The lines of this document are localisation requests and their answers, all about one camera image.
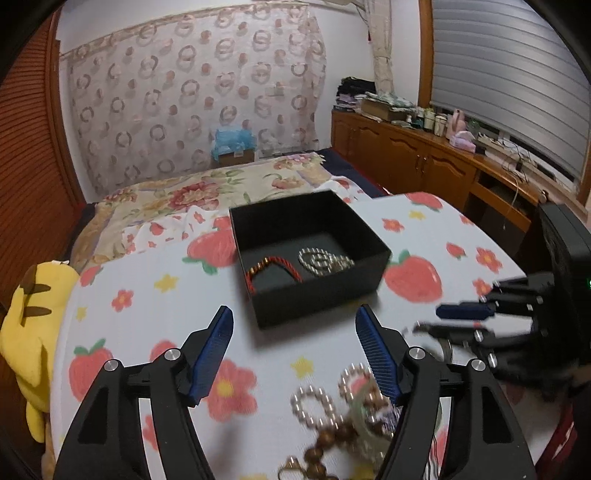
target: red bead chain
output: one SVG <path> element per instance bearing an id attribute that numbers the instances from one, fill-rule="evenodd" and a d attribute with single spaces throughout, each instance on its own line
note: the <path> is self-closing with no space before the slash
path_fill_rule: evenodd
<path id="1" fill-rule="evenodd" d="M 257 263 L 257 265 L 255 265 L 254 267 L 252 267 L 245 274 L 246 287 L 248 288 L 248 291 L 251 294 L 253 294 L 253 293 L 256 292 L 255 287 L 252 285 L 252 279 L 253 279 L 253 277 L 257 273 L 259 273 L 260 271 L 262 271 L 265 268 L 267 268 L 272 263 L 277 264 L 280 267 L 282 267 L 297 282 L 302 283 L 304 281 L 302 279 L 301 275 L 298 273 L 298 271 L 294 268 L 294 266 L 291 263 L 289 263 L 285 258 L 282 258 L 282 257 L 265 257 L 262 260 L 262 262 Z"/>

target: window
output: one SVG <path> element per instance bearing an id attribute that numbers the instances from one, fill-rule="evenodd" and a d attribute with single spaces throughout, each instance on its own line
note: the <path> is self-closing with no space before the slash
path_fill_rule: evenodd
<path id="1" fill-rule="evenodd" d="M 433 105 L 508 132 L 579 178 L 589 82 L 524 0 L 433 0 Z"/>

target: black box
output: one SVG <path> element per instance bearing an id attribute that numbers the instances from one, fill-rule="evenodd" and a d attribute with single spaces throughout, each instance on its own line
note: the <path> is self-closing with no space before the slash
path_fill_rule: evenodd
<path id="1" fill-rule="evenodd" d="M 375 291 L 391 252 L 367 224 L 335 193 L 316 192 L 230 209 L 243 273 L 263 258 L 288 260 L 303 278 L 271 265 L 256 274 L 250 294 L 260 328 L 279 325 Z M 298 261 L 302 248 L 347 255 L 348 270 L 316 277 Z"/>

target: curtain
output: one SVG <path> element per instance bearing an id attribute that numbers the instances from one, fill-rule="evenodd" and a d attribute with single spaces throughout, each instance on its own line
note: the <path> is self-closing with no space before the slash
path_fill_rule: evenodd
<path id="1" fill-rule="evenodd" d="M 317 148 L 326 55 L 305 4 L 173 15 L 64 58 L 83 163 L 99 194 L 215 167 L 218 129 L 251 130 L 259 157 Z"/>
<path id="2" fill-rule="evenodd" d="M 369 34 L 374 53 L 374 81 L 379 95 L 394 93 L 392 79 L 391 0 L 365 0 Z"/>

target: white wall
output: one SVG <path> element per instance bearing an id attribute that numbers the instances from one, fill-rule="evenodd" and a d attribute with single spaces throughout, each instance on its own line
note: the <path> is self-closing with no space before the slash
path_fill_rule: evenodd
<path id="1" fill-rule="evenodd" d="M 392 73 L 396 95 L 417 103 L 421 73 L 418 0 L 392 0 Z"/>
<path id="2" fill-rule="evenodd" d="M 152 18 L 221 5 L 247 3 L 248 0 L 69 0 L 65 3 L 57 29 L 62 53 L 103 35 L 131 27 Z M 330 146 L 330 112 L 343 77 L 374 78 L 367 29 L 351 7 L 328 6 L 312 0 L 326 47 L 326 80 L 316 111 L 316 131 L 320 148 Z M 70 113 L 66 78 L 60 85 L 64 123 L 70 153 L 87 201 L 96 197 L 82 166 L 80 149 Z"/>

